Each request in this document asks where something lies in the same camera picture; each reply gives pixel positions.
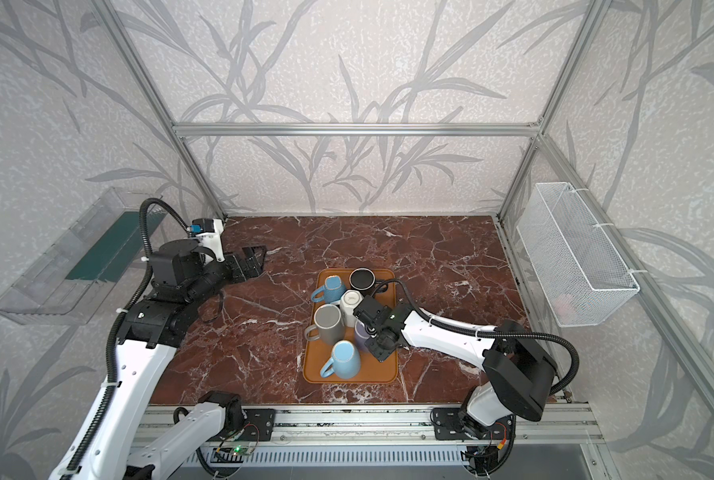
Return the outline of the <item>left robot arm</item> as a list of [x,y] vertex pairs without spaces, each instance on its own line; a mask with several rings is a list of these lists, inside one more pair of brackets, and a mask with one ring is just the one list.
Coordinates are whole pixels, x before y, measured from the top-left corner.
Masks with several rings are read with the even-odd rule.
[[107,377],[53,479],[166,479],[211,439],[242,434],[238,395],[211,391],[185,418],[144,448],[132,443],[166,367],[201,306],[226,285],[263,272],[267,248],[226,254],[211,234],[147,253],[148,296],[124,308],[106,345]]

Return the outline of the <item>lavender purple mug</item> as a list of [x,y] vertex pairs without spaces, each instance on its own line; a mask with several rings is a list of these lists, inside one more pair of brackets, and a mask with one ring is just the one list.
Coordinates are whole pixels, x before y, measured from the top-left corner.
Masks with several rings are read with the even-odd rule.
[[372,338],[367,327],[362,321],[357,320],[354,326],[354,343],[360,352],[369,352],[366,345],[367,341]]

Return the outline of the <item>black mug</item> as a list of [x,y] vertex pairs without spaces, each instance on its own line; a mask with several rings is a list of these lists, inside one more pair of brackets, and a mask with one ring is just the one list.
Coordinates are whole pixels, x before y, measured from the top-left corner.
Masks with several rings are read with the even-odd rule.
[[368,268],[357,268],[349,275],[351,289],[360,292],[363,296],[386,292],[388,285],[378,287],[378,283],[375,273]]

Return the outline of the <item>small blue mug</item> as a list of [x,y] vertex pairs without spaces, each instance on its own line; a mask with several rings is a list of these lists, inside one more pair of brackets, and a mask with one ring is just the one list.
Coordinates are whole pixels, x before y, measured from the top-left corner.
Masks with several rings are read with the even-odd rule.
[[312,293],[311,301],[314,303],[333,303],[338,301],[346,290],[347,287],[338,275],[330,275]]

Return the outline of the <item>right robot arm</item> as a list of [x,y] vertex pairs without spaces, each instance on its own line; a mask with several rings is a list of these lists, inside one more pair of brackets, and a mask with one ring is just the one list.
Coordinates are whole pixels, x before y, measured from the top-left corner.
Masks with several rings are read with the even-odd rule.
[[400,347],[433,350],[479,368],[488,383],[474,387],[458,412],[458,426],[483,439],[491,427],[516,416],[538,422],[548,398],[568,386],[580,367],[575,346],[565,338],[525,330],[505,321],[474,325],[434,315],[412,303],[391,308],[372,297],[354,309],[368,333],[368,351],[384,361]]

